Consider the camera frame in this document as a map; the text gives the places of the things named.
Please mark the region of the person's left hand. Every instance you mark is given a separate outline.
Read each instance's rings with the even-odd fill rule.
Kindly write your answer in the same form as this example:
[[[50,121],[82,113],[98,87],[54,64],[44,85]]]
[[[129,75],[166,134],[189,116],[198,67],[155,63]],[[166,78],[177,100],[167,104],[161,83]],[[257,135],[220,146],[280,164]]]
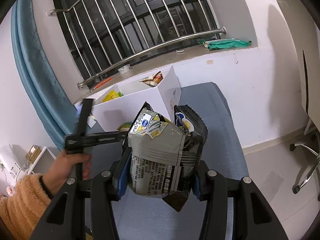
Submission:
[[[90,154],[68,154],[66,150],[62,150],[48,172],[42,176],[44,186],[52,195],[55,195],[68,179],[71,174],[72,167],[75,164],[81,164],[89,161],[89,159],[91,159]]]

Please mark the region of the orange fuzzy sleeve forearm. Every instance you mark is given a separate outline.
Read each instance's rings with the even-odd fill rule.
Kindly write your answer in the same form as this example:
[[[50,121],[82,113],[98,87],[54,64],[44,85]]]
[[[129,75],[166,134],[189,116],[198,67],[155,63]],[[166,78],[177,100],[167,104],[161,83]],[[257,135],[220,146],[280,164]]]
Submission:
[[[1,198],[1,236],[29,239],[51,198],[41,174],[21,179],[13,196]]]

